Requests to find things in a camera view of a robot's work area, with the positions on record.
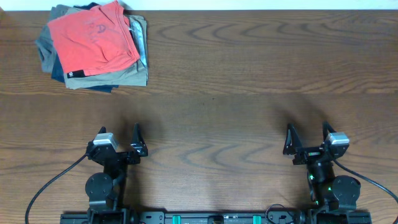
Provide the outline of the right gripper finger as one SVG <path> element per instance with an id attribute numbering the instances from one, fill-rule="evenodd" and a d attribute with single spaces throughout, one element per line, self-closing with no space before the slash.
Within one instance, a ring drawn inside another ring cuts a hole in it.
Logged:
<path id="1" fill-rule="evenodd" d="M 322 133 L 323 133 L 323 139 L 325 140 L 327 136 L 330 133 L 335 133 L 336 131 L 332 128 L 332 126 L 329 124 L 329 122 L 324 121 L 322 123 Z"/>
<path id="2" fill-rule="evenodd" d="M 297 153 L 297 149 L 302 147 L 302 143 L 299 139 L 297 131 L 293 124 L 287 125 L 287 135 L 285 139 L 283 155 L 294 155 Z"/>

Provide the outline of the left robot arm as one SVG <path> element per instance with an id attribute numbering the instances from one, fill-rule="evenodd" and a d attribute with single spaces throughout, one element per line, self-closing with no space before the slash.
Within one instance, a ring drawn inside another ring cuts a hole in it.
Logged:
<path id="1" fill-rule="evenodd" d="M 102 127 L 88 143 L 89 160 L 103 166 L 103 171 L 93 174 L 85 184 L 89 197 L 88 223 L 139 223 L 137 213 L 124 205 L 127 167 L 148 156 L 148 148 L 139 124 L 133 128 L 130 151 L 118 152 L 113 133 Z"/>

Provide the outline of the red soccer t-shirt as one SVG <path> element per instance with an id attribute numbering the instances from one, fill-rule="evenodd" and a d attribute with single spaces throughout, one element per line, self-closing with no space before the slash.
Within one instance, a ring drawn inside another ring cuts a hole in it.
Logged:
<path id="1" fill-rule="evenodd" d="M 140 59 L 129 19 L 117 1 L 64 15 L 48 27 L 65 73 L 83 70 L 88 77 L 117 72 Z"/>

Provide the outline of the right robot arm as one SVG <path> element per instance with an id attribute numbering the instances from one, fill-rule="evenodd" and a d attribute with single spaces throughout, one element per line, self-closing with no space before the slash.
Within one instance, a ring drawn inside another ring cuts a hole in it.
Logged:
<path id="1" fill-rule="evenodd" d="M 315 203 L 296 222 L 348 223 L 349 213 L 356 210 L 361 184 L 348 175 L 336 176 L 333 165 L 348 149 L 349 139 L 327 122 L 322 124 L 322 131 L 323 141 L 319 146 L 305 147 L 293 124 L 287 125 L 283 154 L 294 156 L 293 165 L 306 166 L 310 197 Z"/>

